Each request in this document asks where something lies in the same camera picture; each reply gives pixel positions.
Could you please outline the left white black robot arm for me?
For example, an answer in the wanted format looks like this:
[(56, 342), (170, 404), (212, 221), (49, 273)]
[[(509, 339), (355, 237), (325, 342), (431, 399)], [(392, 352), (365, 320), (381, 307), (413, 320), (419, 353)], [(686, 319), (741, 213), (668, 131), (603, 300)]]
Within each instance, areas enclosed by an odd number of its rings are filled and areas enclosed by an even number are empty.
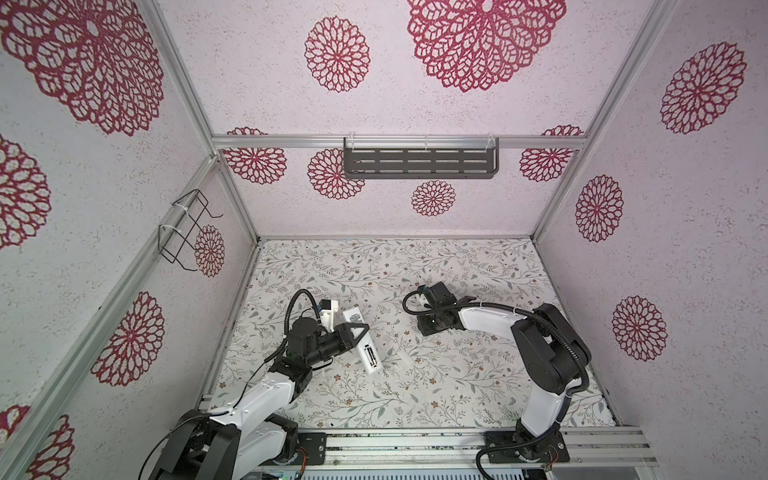
[(149, 477), (242, 479), (267, 461), (291, 461), (298, 426), (276, 412), (298, 398), (320, 363), (356, 349), (369, 330), (366, 323), (344, 322), (328, 331), (314, 318), (297, 319), (268, 372), (240, 399), (179, 419)]

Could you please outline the white remote control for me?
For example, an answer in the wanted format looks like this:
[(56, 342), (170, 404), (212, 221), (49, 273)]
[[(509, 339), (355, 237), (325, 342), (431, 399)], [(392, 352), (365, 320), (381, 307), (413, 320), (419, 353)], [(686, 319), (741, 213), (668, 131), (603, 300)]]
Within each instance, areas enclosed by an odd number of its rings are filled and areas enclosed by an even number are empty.
[[(366, 321), (363, 318), (362, 312), (358, 307), (344, 310), (342, 316), (345, 323), (351, 324), (365, 324)], [(356, 345), (356, 350), (359, 354), (361, 363), (369, 375), (372, 375), (382, 369), (382, 359), (377, 351), (377, 348), (373, 342), (370, 330), (367, 330), (364, 335), (353, 332), (355, 338), (359, 338), (360, 341)]]

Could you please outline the white battery compartment cover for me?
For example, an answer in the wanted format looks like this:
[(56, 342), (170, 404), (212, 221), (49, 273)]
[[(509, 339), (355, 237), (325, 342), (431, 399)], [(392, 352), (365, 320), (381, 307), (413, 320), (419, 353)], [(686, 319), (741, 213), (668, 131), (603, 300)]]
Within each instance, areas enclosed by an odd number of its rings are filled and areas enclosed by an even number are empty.
[(414, 366), (413, 359), (410, 357), (410, 355), (406, 351), (399, 350), (397, 352), (397, 356), (400, 359), (400, 361), (402, 362), (402, 364), (403, 364), (405, 369), (410, 369), (410, 368), (412, 368)]

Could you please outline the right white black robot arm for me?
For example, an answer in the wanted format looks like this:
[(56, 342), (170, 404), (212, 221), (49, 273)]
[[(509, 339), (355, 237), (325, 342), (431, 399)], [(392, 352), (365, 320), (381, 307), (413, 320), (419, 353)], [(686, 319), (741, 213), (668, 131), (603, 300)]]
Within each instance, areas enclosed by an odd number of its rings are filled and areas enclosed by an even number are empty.
[(557, 307), (543, 303), (525, 310), (472, 296), (458, 299), (439, 282), (406, 294), (402, 308), (417, 319), (424, 336), (467, 330), (513, 340), (533, 386), (508, 442), (511, 453), (533, 461), (556, 443), (572, 398), (589, 388), (592, 358)]

